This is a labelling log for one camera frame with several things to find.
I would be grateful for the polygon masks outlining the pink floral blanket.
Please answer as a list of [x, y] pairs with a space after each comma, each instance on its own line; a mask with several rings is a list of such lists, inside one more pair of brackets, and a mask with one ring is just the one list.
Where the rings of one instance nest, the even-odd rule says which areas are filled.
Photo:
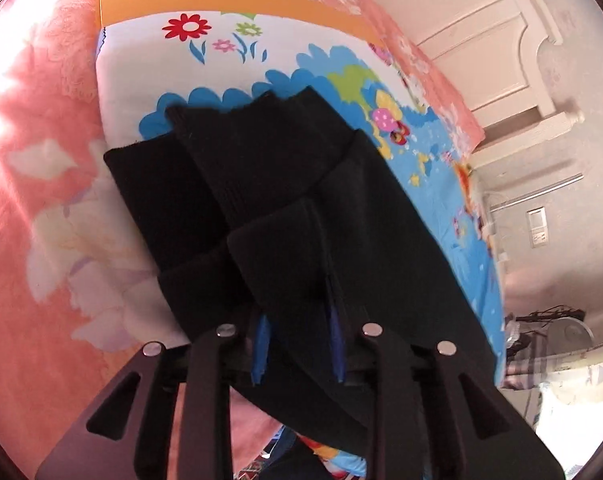
[[[373, 0], [322, 1], [403, 47]], [[158, 328], [126, 304], [152, 280], [103, 161], [96, 2], [0, 9], [0, 443], [27, 478]]]

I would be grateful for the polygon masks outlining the wall socket panel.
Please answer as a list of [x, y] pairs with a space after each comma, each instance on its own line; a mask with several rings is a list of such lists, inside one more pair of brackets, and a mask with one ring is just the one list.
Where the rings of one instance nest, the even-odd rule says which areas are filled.
[[541, 247], [549, 241], [549, 225], [544, 207], [527, 212], [529, 238], [532, 248]]

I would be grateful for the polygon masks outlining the white bed headboard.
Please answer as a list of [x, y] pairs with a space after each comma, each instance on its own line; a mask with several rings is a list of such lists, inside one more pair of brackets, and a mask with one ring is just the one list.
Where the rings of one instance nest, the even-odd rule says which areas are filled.
[[538, 53], [563, 37], [543, 0], [375, 0], [461, 93], [487, 133], [475, 167], [570, 132], [585, 119], [556, 105]]

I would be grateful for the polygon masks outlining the blue cartoon bed sheet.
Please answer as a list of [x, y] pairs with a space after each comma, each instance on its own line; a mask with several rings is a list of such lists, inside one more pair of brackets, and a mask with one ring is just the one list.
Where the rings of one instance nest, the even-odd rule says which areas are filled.
[[503, 301], [462, 105], [435, 110], [433, 70], [338, 29], [272, 15], [161, 13], [104, 27], [95, 70], [106, 142], [165, 136], [176, 104], [233, 110], [313, 89], [375, 143], [448, 259], [498, 361]]

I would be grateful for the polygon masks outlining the black pants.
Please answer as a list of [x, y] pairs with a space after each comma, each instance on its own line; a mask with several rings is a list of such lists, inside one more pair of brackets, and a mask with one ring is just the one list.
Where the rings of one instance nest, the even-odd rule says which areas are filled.
[[486, 376], [497, 358], [437, 240], [367, 135], [315, 90], [235, 110], [172, 105], [165, 136], [105, 154], [187, 336], [271, 323], [268, 366], [245, 398], [315, 441], [359, 453], [369, 387], [333, 373], [365, 322], [410, 344], [455, 342]]

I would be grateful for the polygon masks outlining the grey round fan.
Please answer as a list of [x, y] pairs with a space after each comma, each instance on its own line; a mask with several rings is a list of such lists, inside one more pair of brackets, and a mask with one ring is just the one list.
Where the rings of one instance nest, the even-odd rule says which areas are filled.
[[548, 354], [588, 350], [594, 347], [594, 334], [590, 327], [578, 318], [557, 318], [547, 328]]

